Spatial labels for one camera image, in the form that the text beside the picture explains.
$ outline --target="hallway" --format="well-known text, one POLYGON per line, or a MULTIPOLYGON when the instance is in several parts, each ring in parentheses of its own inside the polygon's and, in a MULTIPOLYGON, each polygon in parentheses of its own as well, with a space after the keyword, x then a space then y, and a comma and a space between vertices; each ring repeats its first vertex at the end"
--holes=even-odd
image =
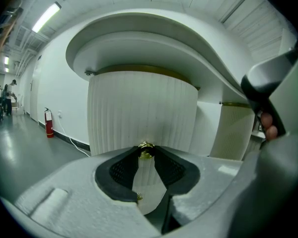
POLYGON ((86 157, 27 115, 0 122, 0 196, 14 202, 27 188, 62 165, 86 157))

